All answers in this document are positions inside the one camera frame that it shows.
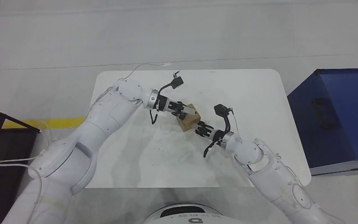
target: blue storage box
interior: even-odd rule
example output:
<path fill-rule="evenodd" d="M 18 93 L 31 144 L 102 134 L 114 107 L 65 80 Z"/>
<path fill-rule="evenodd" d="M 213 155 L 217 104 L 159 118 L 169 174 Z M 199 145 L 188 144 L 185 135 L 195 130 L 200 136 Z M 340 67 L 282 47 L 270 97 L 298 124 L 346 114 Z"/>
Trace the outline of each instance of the blue storage box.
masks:
<path fill-rule="evenodd" d="M 318 69 L 288 96 L 312 175 L 358 170 L 358 69 Z"/>

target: yellow stripe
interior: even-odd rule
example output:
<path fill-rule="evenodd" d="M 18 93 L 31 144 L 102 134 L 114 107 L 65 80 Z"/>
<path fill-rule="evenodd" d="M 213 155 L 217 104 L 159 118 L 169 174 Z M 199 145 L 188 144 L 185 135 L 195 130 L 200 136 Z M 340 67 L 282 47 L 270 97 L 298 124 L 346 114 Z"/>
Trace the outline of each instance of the yellow stripe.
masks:
<path fill-rule="evenodd" d="M 40 122 L 43 120 L 48 124 L 48 126 L 51 129 L 66 129 L 78 126 L 81 124 L 81 122 L 84 121 L 85 118 L 55 118 L 55 119 L 40 119 L 40 120 L 23 120 L 22 122 L 29 124 L 33 127 L 39 127 L 41 129 L 46 129 L 46 125 L 43 122 Z M 2 128 L 23 128 L 23 126 L 16 124 L 14 122 L 11 122 L 9 120 L 6 120 L 4 124 L 2 125 Z"/>

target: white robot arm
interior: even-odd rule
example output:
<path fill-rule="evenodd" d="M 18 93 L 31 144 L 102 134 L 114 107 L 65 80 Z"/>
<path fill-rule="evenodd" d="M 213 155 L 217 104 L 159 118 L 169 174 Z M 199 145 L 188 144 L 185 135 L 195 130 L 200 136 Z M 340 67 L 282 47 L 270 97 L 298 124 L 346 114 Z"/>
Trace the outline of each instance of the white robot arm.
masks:
<path fill-rule="evenodd" d="M 169 111 L 181 119 L 188 113 L 196 113 L 182 102 L 160 95 L 162 89 L 181 84 L 183 81 L 177 76 L 159 91 L 144 90 L 131 79 L 115 82 L 91 106 L 85 121 L 72 134 L 54 142 L 43 156 L 32 162 L 43 182 L 39 203 L 36 205 L 39 181 L 35 179 L 16 200 L 3 223 L 64 223 L 71 196 L 83 189 L 95 174 L 101 145 L 142 103 L 145 109 Z M 37 178 L 31 169 L 29 175 Z"/>
<path fill-rule="evenodd" d="M 232 109 L 222 104 L 214 107 L 215 113 L 224 118 L 226 128 L 224 131 L 199 122 L 195 133 L 211 139 L 212 144 L 218 144 L 226 153 L 233 156 L 235 163 L 244 169 L 247 177 L 258 191 L 279 210 L 281 210 L 292 223 L 327 224 L 332 223 L 305 192 L 298 178 L 282 161 L 272 153 L 266 144 L 255 139 L 243 141 L 238 133 L 230 131 L 228 120 Z M 250 166 L 258 165 L 267 155 L 268 162 L 262 168 L 253 171 Z"/>
<path fill-rule="evenodd" d="M 182 79 L 175 77 L 171 83 L 157 91 L 143 90 L 137 81 L 130 79 L 120 79 L 114 83 L 91 106 L 85 121 L 72 134 L 53 143 L 43 156 L 31 164 L 43 182 L 39 203 L 36 204 L 39 182 L 35 179 L 16 200 L 3 223 L 64 223 L 72 195 L 83 189 L 94 176 L 101 145 L 125 124 L 142 103 L 146 109 L 169 111 L 180 119 L 184 119 L 186 114 L 196 113 L 182 102 L 160 95 L 164 88 L 176 88 L 181 84 Z M 212 140 L 204 152 L 204 157 L 210 147 L 218 144 L 225 152 L 233 155 L 236 164 L 244 169 L 258 191 L 277 206 L 292 223 L 331 223 L 304 191 L 299 180 L 265 143 L 259 139 L 254 142 L 243 141 L 238 133 L 230 131 L 230 110 L 223 105 L 217 105 L 214 109 L 216 114 L 224 118 L 226 128 L 224 131 L 217 130 L 204 122 L 197 125 L 195 133 Z M 253 171 L 250 166 L 262 163 L 264 155 L 267 155 L 268 163 Z M 35 172 L 29 170 L 29 174 L 37 178 Z M 176 214 L 148 223 L 169 221 L 237 223 L 218 214 L 202 213 Z"/>

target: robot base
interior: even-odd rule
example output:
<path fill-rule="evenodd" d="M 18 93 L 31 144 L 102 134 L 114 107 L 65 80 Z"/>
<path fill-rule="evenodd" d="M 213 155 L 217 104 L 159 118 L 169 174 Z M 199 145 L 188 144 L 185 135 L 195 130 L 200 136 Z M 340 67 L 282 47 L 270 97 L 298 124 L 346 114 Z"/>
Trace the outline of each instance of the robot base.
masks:
<path fill-rule="evenodd" d="M 188 223 L 224 223 L 241 222 L 223 216 L 220 212 L 201 204 L 176 204 L 161 208 L 146 218 L 143 224 L 188 224 Z"/>

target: white table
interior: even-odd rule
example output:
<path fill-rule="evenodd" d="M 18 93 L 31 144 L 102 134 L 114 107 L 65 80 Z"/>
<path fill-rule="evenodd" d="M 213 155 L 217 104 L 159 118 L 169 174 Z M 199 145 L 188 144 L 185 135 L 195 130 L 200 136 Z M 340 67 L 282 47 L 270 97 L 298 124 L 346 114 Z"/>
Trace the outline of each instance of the white table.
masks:
<path fill-rule="evenodd" d="M 130 71 L 102 72 L 92 95 L 98 96 Z M 174 71 L 136 71 L 131 78 L 143 88 L 159 89 L 172 80 Z M 264 140 L 290 166 L 304 185 L 311 179 L 309 167 L 280 75 L 271 69 L 181 71 L 184 85 L 162 94 L 172 100 L 193 103 L 202 120 L 224 128 L 214 106 L 233 107 L 243 139 Z M 229 117 L 232 131 L 234 119 Z M 208 139 L 193 130 L 183 133 L 174 116 L 159 116 L 151 125 L 141 106 L 130 120 L 103 144 L 97 170 L 87 188 L 252 186 L 230 158 L 215 146 L 206 158 Z"/>

